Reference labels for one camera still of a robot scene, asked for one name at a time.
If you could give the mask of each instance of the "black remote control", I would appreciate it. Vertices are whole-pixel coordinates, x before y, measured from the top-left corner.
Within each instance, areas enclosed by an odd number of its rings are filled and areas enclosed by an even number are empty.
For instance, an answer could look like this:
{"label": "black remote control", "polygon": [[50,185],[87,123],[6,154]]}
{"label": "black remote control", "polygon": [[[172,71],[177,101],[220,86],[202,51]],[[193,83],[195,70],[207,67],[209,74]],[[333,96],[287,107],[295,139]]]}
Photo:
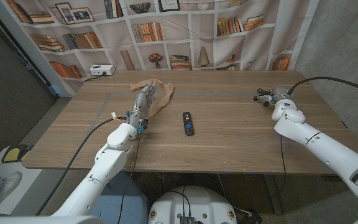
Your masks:
{"label": "black remote control", "polygon": [[190,112],[183,113],[183,125],[185,127],[185,133],[188,136],[194,135],[193,122],[191,122]]}

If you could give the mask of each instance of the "picture frame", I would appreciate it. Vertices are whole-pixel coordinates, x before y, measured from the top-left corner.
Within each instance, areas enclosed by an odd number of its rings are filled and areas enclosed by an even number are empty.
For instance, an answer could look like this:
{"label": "picture frame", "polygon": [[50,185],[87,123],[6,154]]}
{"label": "picture frame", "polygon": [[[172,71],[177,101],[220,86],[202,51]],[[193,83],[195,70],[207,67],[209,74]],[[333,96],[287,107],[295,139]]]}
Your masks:
{"label": "picture frame", "polygon": [[62,14],[60,13],[59,9],[56,7],[51,7],[50,10],[52,10],[52,12],[55,14],[55,16],[58,18],[58,20],[62,23],[62,24],[66,24],[66,20],[63,18]]}
{"label": "picture frame", "polygon": [[179,0],[158,0],[160,12],[179,11]]}
{"label": "picture frame", "polygon": [[59,3],[55,4],[56,8],[59,10],[59,13],[64,18],[66,24],[75,24],[73,17],[71,16],[69,10],[71,9],[70,3]]}
{"label": "picture frame", "polygon": [[83,22],[94,22],[92,13],[88,7],[69,9],[70,15],[72,16],[76,24]]}

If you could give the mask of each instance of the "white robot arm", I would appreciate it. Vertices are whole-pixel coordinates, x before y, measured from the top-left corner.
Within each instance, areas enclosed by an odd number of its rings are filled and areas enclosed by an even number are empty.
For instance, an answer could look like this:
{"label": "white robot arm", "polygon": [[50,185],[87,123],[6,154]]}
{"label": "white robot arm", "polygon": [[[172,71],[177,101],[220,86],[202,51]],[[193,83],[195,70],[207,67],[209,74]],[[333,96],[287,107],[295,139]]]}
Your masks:
{"label": "white robot arm", "polygon": [[259,89],[261,96],[254,100],[265,100],[264,106],[273,104],[272,119],[277,121],[274,130],[292,139],[313,153],[332,169],[358,198],[358,153],[335,139],[305,123],[305,116],[287,95],[288,90],[276,87],[271,91]]}
{"label": "white robot arm", "polygon": [[53,217],[88,215],[106,184],[125,166],[127,153],[131,151],[129,140],[137,139],[139,133],[147,127],[144,118],[155,99],[155,85],[150,82],[137,95],[132,111],[126,123],[121,124],[107,138],[107,143],[95,156],[95,164],[57,210]]}

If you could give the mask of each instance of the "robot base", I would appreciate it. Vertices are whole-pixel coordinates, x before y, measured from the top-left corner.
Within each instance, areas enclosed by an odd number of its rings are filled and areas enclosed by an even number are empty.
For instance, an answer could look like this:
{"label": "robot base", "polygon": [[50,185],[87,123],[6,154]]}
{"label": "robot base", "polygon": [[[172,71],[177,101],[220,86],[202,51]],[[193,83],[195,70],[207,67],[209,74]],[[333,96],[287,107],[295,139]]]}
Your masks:
{"label": "robot base", "polygon": [[[182,187],[177,187],[172,191],[183,193]],[[149,213],[149,224],[169,224],[169,223],[203,223],[203,224],[236,224],[236,214],[232,205],[221,195],[205,187],[189,185],[186,186],[184,195],[186,198],[185,216],[183,216],[182,195],[169,191],[163,194],[152,205]]]}

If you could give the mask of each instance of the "power strip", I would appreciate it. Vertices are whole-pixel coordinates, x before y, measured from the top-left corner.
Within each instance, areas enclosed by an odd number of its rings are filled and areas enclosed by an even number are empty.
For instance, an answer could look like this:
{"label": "power strip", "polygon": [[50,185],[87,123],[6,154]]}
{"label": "power strip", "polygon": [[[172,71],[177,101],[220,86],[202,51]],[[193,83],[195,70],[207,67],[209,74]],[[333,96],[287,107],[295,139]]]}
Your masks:
{"label": "power strip", "polygon": [[116,68],[114,65],[92,65],[90,70],[92,75],[103,75],[103,72],[106,72],[106,75],[113,75]]}

